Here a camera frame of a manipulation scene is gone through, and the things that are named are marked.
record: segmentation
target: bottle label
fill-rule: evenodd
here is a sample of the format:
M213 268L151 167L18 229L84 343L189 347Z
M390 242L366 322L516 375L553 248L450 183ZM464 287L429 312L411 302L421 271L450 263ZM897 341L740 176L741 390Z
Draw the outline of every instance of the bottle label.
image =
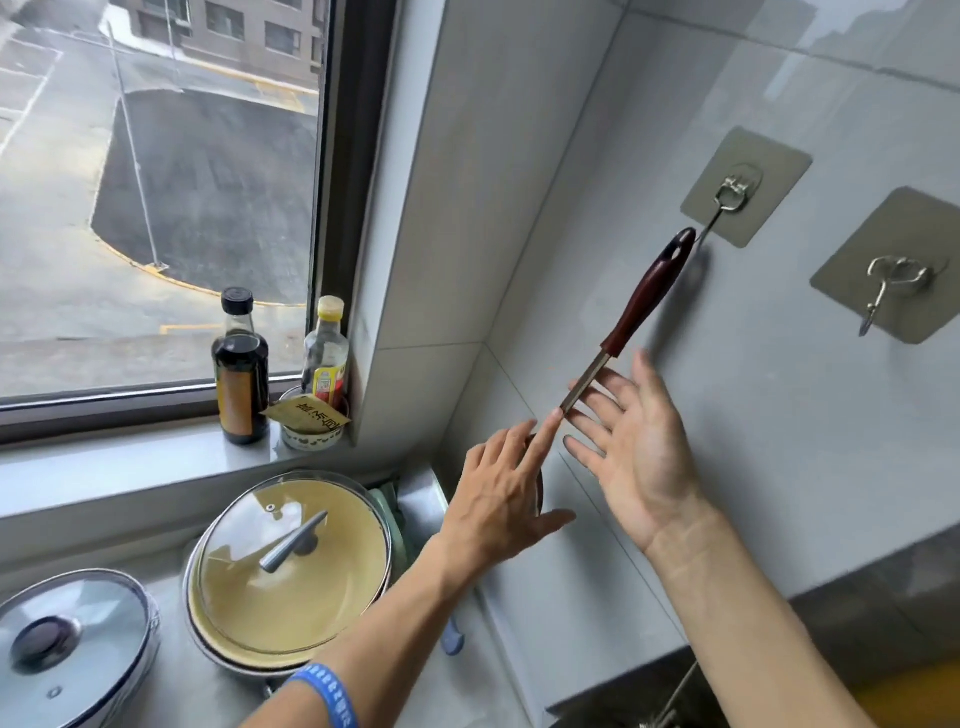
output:
M317 367L313 373L313 395L323 400L331 407L340 403L340 396L344 388L344 371L346 366Z
M231 435L253 435L253 374L217 367L220 425Z

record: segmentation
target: hand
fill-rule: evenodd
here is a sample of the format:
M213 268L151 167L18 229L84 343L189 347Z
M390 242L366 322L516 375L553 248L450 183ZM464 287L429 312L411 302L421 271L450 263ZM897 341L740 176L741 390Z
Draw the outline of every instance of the hand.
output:
M611 369L597 376L616 401L593 387L580 397L599 423L575 409L567 416L600 452L573 437L564 438L564 445L600 481L613 515L646 551L699 497L700 488L680 413L640 352L634 355L633 374L634 381Z
M463 557L469 581L576 518L566 510L536 513L537 473L563 420L560 409L551 412L529 448L525 444L536 420L501 429L467 453L437 538Z

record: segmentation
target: red handle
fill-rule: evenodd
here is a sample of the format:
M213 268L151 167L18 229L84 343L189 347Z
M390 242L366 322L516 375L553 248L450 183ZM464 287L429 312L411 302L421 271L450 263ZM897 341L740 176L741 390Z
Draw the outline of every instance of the red handle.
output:
M608 353L611 358L616 359L623 352L623 348L640 328L640 324L647 320L647 317L660 305L667 291L677 282L677 277L684 269L696 239L697 232L693 228L685 228L678 232L677 237L670 241L660 257L640 279L620 320L616 322L610 336L600 345L600 349Z

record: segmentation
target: pole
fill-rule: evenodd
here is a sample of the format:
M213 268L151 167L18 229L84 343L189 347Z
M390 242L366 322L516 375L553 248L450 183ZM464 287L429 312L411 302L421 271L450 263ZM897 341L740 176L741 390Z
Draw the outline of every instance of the pole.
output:
M136 147L133 144L133 126L130 123L130 110L127 108L127 91L123 87L123 74L120 73L120 59L117 56L117 48L113 41L113 26L108 23L107 28L110 33L110 52L113 54L113 65L117 69L117 81L120 82L120 105L123 107L123 118L127 122L127 137L130 139L130 154L133 157L133 173L136 175L136 188L140 192L140 204L143 206L143 219L147 223L147 236L150 238L150 250L154 253L154 267L158 271L165 271L169 266L160 262L156 254L156 242L154 242L154 229L150 224L150 212L147 210L147 196L143 194L143 181L140 179L140 162L136 160Z
M170 0L163 0L167 9L167 37L170 40L170 58L174 62L174 72L177 74L177 85L183 88L183 80L180 78L180 65L177 63L177 46L174 45L174 22L170 18Z

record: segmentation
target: lid knob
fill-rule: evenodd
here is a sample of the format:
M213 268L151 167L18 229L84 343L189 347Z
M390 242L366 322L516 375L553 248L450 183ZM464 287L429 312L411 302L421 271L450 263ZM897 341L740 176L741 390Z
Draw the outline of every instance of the lid knob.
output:
M82 631L78 622L66 617L44 617L31 622L13 640L13 668L29 674L59 665L77 648Z
M260 559L260 568L267 573L274 573L290 554L296 553L298 556L306 556L313 553L313 549L320 542L313 529L325 520L326 511L321 511L289 536L285 536L279 544L271 548Z

